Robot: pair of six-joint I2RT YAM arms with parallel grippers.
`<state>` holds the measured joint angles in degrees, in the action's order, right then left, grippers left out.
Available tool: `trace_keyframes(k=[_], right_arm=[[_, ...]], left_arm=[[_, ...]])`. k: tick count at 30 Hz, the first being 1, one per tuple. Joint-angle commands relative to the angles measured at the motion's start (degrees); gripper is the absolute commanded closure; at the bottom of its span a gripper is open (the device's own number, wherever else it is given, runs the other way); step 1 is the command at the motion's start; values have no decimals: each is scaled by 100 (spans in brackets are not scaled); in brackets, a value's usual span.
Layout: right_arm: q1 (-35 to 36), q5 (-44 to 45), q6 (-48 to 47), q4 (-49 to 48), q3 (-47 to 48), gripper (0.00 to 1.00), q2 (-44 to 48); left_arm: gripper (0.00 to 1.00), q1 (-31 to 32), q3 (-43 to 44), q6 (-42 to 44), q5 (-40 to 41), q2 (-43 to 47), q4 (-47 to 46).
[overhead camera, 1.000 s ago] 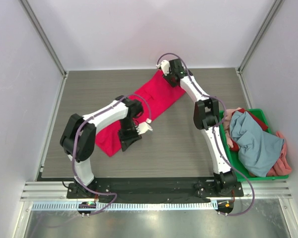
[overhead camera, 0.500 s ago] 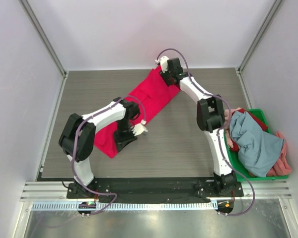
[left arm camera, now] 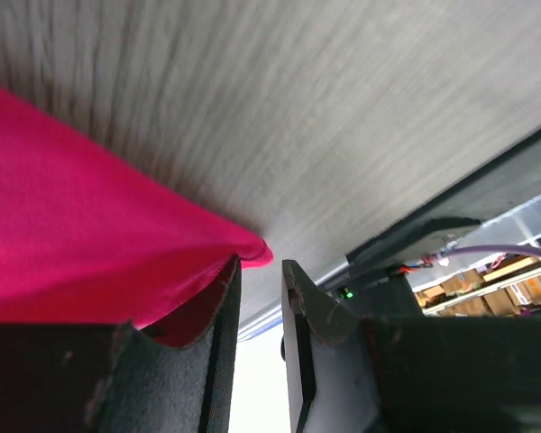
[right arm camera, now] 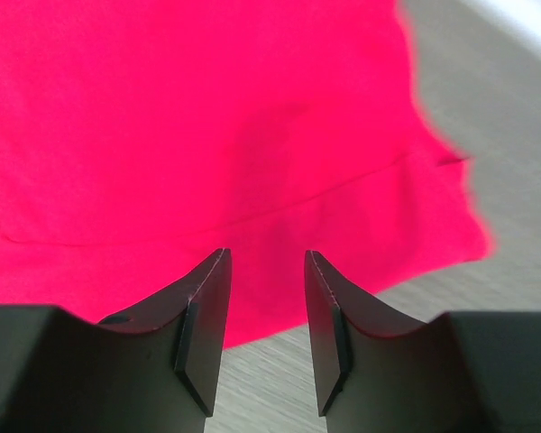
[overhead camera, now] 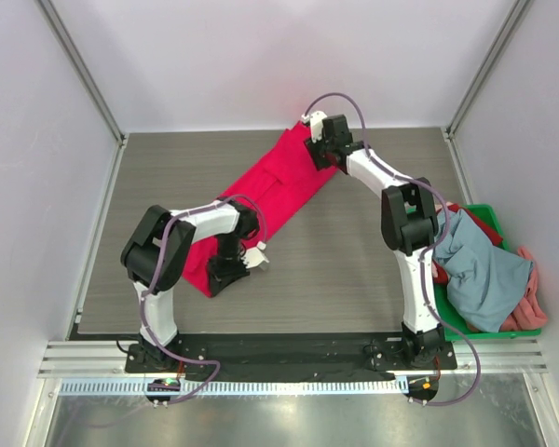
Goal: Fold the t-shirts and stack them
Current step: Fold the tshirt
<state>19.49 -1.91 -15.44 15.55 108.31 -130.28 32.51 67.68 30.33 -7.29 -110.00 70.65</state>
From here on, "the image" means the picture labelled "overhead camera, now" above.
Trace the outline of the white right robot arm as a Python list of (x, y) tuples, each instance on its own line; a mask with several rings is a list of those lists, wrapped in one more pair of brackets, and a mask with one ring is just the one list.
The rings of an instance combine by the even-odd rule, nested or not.
[(363, 141), (356, 142), (344, 115), (303, 115), (305, 146), (318, 170), (338, 168), (380, 199), (380, 229), (394, 253), (402, 279), (403, 361), (430, 365), (444, 347), (443, 324), (432, 287), (432, 246), (439, 225), (430, 183), (407, 177), (385, 163)]

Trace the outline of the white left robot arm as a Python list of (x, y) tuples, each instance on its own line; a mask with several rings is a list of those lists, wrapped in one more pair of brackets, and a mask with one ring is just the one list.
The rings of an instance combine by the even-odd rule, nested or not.
[(206, 292), (215, 296), (226, 287), (264, 267), (266, 221), (244, 195), (221, 197), (188, 210), (150, 207), (125, 248), (120, 262), (136, 291), (141, 328), (127, 351), (130, 373), (165, 372), (182, 361), (182, 342), (173, 316), (173, 288), (188, 264), (191, 249), (213, 238), (214, 253), (204, 259)]

